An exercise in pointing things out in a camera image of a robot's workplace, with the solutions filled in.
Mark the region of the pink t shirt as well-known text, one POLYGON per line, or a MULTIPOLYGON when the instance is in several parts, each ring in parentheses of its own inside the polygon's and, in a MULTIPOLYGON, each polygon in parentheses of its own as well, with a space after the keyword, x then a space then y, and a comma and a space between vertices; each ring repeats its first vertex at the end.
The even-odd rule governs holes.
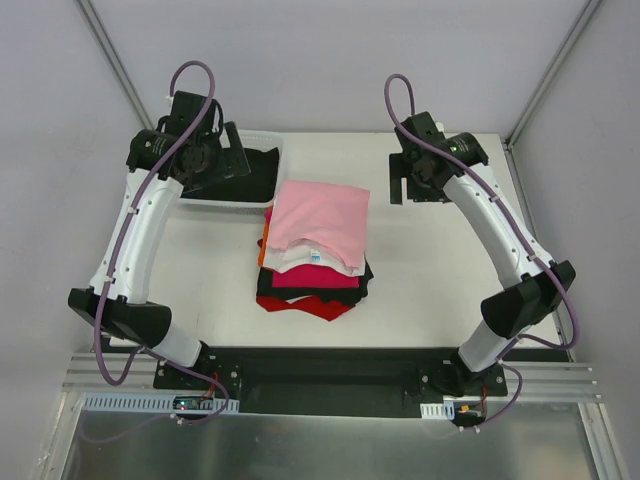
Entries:
POLYGON ((266 247, 279 271, 294 260, 311 261, 312 250, 341 262, 345 272, 364 266, 370 192, 353 186, 286 180, 272 209, 266 247))

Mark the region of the red t shirt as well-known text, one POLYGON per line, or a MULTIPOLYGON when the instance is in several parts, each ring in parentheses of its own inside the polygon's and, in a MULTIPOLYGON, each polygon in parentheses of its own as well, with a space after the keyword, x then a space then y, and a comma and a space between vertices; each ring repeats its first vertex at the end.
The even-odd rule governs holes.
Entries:
POLYGON ((353 309, 353 306, 345 305, 336 300, 323 302, 317 296, 307 296, 292 302, 276 297, 258 296, 256 303, 267 312, 301 311, 328 322, 336 320, 353 309))

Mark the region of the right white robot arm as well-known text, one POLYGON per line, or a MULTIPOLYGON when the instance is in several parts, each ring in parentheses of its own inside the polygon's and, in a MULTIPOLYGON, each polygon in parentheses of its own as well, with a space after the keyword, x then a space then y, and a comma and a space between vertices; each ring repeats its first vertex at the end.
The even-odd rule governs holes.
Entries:
POLYGON ((454 204, 471 225, 502 289, 482 301, 482 319, 451 359, 429 373, 430 386, 461 397, 534 325, 554 312, 576 272, 536 242, 503 196, 490 157, 470 133, 446 137, 427 112, 395 129, 401 152, 389 157, 390 201, 454 204))

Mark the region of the magenta t shirt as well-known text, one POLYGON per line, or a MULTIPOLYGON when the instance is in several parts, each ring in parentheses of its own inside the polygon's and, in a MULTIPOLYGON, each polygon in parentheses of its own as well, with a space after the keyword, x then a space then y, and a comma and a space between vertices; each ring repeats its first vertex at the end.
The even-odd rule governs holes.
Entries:
POLYGON ((342 289, 359 286, 358 276, 347 276, 328 266, 304 264, 284 273, 275 270, 272 273, 272 286, 276 288, 342 289))

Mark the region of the white t shirt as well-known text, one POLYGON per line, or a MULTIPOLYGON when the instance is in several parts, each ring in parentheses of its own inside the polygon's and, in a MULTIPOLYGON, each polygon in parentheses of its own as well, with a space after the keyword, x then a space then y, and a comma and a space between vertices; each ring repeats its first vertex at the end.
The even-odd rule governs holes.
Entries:
POLYGON ((361 256, 356 265, 351 266, 332 250, 308 240, 299 240, 285 250, 269 246, 265 248, 262 260, 264 268, 285 273, 303 265, 328 267, 342 275, 358 277, 365 273, 366 262, 361 256))

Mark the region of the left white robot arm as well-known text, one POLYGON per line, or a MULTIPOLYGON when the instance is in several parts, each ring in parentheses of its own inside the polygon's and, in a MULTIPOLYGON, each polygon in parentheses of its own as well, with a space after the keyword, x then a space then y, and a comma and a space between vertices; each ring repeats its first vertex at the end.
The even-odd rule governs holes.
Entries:
POLYGON ((104 258, 88 287, 74 288, 69 307, 103 334, 128 340, 177 366, 192 389, 205 386, 212 366, 202 341, 172 322, 169 307, 149 301, 157 249, 177 200, 215 183, 249 174, 236 125, 215 99, 177 91, 171 111, 131 141, 126 187, 104 258))

